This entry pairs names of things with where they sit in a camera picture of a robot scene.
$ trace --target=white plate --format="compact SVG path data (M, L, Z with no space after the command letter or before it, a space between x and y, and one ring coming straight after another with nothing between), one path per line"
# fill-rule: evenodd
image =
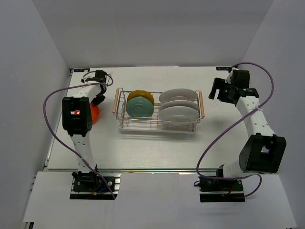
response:
M159 112L159 119L175 122L193 122L199 119L199 113L186 106L172 106Z
M174 101L169 101L167 103L162 104L159 107L159 112L161 112L162 110L168 108L168 107L172 107L172 106L186 106L192 109L195 109L196 111L199 110L198 104L188 101L188 100L174 100Z
M194 101L197 98L197 93L191 89L176 88L163 92L160 97L160 103L166 103L174 100Z

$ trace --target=white table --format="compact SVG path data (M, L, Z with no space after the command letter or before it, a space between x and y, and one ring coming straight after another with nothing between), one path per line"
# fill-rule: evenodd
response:
M24 221L33 229L285 229L296 227L278 175L246 202L200 203L197 175L124 173L115 201L69 199L71 172L39 172ZM245 193L258 178L243 181Z
M233 104L208 99L215 77L226 78L228 72L215 67L133 67L91 68L111 73L114 84L108 87L106 100L99 107L101 116L90 132L92 154L99 169L194 169L205 148L241 115ZM83 73L73 73L70 86L79 85ZM143 89L162 92L173 88L190 88L203 93L205 118L194 134L125 133L112 114L115 91ZM78 89L68 91L72 96ZM60 120L57 136L73 147ZM239 124L209 151L201 168L217 168L236 160L247 141L244 123ZM76 156L57 141L51 149L48 169L76 169Z

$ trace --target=yellow plate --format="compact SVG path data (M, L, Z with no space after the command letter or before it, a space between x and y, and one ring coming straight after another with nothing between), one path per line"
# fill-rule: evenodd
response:
M150 94L149 92L147 91L144 91L144 90L136 90L136 91L133 91L129 94L129 96L127 97L127 101L135 98L135 97L143 97L145 99L148 99L153 105L154 105L154 99L153 99L153 96L152 94Z

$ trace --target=orange object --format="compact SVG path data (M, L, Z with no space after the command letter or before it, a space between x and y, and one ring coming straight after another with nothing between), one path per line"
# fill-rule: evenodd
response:
M92 123L94 124L99 118L100 109L98 106L93 106L92 103L90 103L90 110L91 110L91 116L92 116ZM74 114L79 115L80 111L76 110L76 111L74 111Z

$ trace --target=dish rack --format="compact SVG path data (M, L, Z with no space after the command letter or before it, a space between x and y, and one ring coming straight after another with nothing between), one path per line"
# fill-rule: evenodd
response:
M126 131L154 131L172 133L194 133L196 125L204 118L204 107L202 92L196 91L199 118L193 122L177 122L159 120L159 107L161 103L159 96L162 92L149 92L155 100L153 114L148 118L130 117L126 112L127 97L132 91L125 91L123 88L116 89L112 113L119 120L119 128Z

